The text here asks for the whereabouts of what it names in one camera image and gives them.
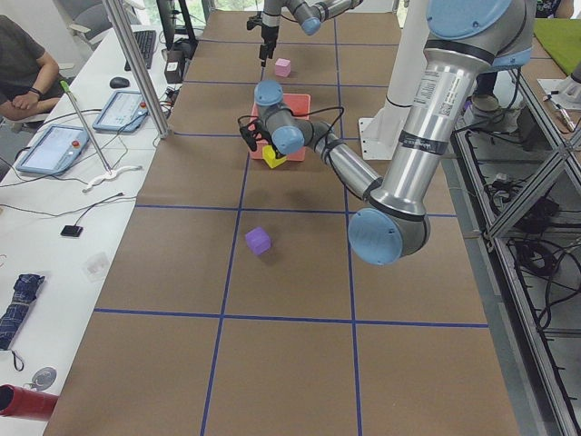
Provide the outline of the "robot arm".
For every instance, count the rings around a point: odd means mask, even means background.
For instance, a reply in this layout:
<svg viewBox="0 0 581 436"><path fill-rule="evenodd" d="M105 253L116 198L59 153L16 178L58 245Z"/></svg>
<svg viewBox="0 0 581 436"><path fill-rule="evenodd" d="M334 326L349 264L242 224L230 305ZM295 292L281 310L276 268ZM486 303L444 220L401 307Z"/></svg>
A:
<svg viewBox="0 0 581 436"><path fill-rule="evenodd" d="M355 9L361 4L361 0L318 1L313 5L300 0L266 0L262 10L251 16L246 24L249 31L255 27L261 29L262 43L259 50L261 67L264 68L267 61L273 58L283 8L290 12L306 35L314 35L325 21Z"/></svg>
<svg viewBox="0 0 581 436"><path fill-rule="evenodd" d="M486 71L529 61L535 15L532 1L428 3L427 66L384 175L349 149L329 124L295 114L284 103L281 85L272 80L256 85L257 113L240 117L241 137L251 149L265 140L277 155L304 147L318 154L365 203L350 220L352 250L370 264L394 263L428 241L423 199L473 83Z"/></svg>

